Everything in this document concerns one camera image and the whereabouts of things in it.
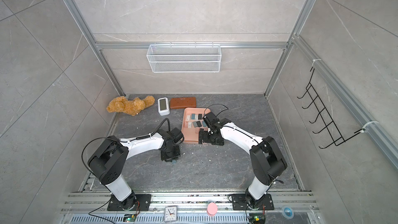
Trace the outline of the pink storage tray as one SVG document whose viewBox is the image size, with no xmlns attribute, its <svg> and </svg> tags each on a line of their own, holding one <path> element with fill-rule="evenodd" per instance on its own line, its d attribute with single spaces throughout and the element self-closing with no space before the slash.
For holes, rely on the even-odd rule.
<svg viewBox="0 0 398 224">
<path fill-rule="evenodd" d="M 198 143 L 198 141 L 199 141 L 199 131 L 200 131 L 200 128 L 204 129 L 205 131 L 207 131 L 208 128 L 207 128 L 207 127 L 204 127 L 203 125 L 202 125 L 201 127 L 195 128 L 194 125 L 193 125 L 193 122 L 194 122 L 194 121 L 196 121 L 196 122 L 197 122 L 197 121 L 200 121 L 201 124 L 202 124 L 203 116 L 204 116 L 205 114 L 209 113 L 209 112 L 210 112 L 210 110 L 207 109 L 207 108 L 186 108 L 186 109 L 184 110 L 184 113 L 183 113 L 183 121 L 182 121 L 182 128 L 181 128 L 181 131 L 182 131 L 182 133 L 183 133 L 183 135 L 184 135 L 184 142 L 187 142 L 187 143 L 195 143 L 195 144 Z M 191 114 L 195 114 L 195 120 L 191 120 L 191 119 L 190 119 L 190 121 L 186 121 L 187 115 L 190 115 L 190 116 L 191 116 Z M 203 115 L 201 120 L 198 119 L 198 114 L 202 114 L 202 115 Z M 191 122 L 191 123 L 192 123 L 192 128 L 188 128 L 188 127 L 185 128 L 185 127 L 184 127 L 184 123 L 185 123 L 185 122 Z"/>
</svg>

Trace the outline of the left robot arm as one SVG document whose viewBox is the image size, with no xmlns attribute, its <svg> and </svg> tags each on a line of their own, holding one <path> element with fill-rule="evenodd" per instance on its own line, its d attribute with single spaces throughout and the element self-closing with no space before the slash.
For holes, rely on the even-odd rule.
<svg viewBox="0 0 398 224">
<path fill-rule="evenodd" d="M 116 136 L 100 137 L 93 141 L 102 140 L 97 150 L 87 162 L 83 162 L 86 169 L 112 194 L 109 211 L 130 211 L 148 209 L 149 195 L 136 195 L 122 175 L 125 162 L 141 153 L 158 150 L 161 160 L 172 162 L 180 157 L 180 147 L 184 141 L 183 133 L 178 129 L 171 129 L 170 121 L 165 118 L 159 126 L 147 135 L 135 138 L 119 139 Z"/>
</svg>

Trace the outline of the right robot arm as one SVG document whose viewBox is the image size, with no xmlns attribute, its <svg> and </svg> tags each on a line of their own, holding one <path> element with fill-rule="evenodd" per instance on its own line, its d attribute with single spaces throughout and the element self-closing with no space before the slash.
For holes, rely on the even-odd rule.
<svg viewBox="0 0 398 224">
<path fill-rule="evenodd" d="M 208 127 L 208 131 L 200 130 L 199 143 L 212 145 L 224 145 L 225 140 L 232 142 L 250 155 L 252 170 L 255 175 L 252 183 L 244 194 L 233 194 L 232 202 L 237 205 L 234 210 L 265 208 L 273 210 L 272 197 L 268 193 L 278 179 L 287 169 L 287 162 L 277 144 L 271 137 L 262 138 L 239 128 L 231 120 L 220 120 L 212 112 L 203 113 L 202 120 Z"/>
</svg>

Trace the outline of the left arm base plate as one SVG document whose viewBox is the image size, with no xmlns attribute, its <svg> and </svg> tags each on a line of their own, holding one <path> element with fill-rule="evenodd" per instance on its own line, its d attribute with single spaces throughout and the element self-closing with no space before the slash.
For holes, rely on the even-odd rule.
<svg viewBox="0 0 398 224">
<path fill-rule="evenodd" d="M 124 201 L 119 201 L 114 195 L 111 195 L 108 211 L 148 211 L 151 203 L 151 194 L 132 194 Z"/>
</svg>

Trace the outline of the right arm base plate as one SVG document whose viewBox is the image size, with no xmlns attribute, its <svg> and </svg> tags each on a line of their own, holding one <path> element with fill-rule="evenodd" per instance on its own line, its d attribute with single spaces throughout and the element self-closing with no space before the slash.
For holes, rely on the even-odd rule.
<svg viewBox="0 0 398 224">
<path fill-rule="evenodd" d="M 247 194 L 231 194 L 228 196 L 235 211 L 246 209 L 260 209 L 272 211 L 275 209 L 272 196 L 270 194 L 263 195 L 259 200 L 255 200 L 249 193 Z"/>
</svg>

